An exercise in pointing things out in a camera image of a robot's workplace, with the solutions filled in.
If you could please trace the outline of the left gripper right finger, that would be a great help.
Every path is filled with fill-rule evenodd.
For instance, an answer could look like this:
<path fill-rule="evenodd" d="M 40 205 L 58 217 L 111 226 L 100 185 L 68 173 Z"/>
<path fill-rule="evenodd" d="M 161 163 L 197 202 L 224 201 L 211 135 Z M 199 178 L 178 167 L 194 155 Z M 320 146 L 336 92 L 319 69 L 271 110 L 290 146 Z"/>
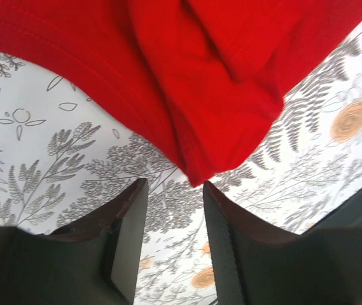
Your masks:
<path fill-rule="evenodd" d="M 362 304 L 362 227 L 298 235 L 203 187 L 220 304 Z"/>

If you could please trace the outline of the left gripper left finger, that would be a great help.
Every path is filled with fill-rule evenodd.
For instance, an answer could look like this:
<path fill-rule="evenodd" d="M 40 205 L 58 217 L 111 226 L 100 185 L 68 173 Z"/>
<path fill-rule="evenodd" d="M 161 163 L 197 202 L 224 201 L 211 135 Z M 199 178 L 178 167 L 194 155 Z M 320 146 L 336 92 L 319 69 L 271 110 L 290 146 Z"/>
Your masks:
<path fill-rule="evenodd" d="M 51 234 L 0 226 L 0 304 L 132 304 L 148 182 Z"/>

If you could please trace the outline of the red t shirt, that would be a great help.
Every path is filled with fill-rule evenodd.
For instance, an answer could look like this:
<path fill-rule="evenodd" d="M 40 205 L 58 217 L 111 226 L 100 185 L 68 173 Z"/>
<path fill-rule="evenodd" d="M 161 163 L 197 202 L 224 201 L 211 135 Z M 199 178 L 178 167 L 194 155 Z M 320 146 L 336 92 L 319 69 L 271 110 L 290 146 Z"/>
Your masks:
<path fill-rule="evenodd" d="M 0 1 L 0 51 L 72 81 L 198 186 L 241 165 L 362 1 Z"/>

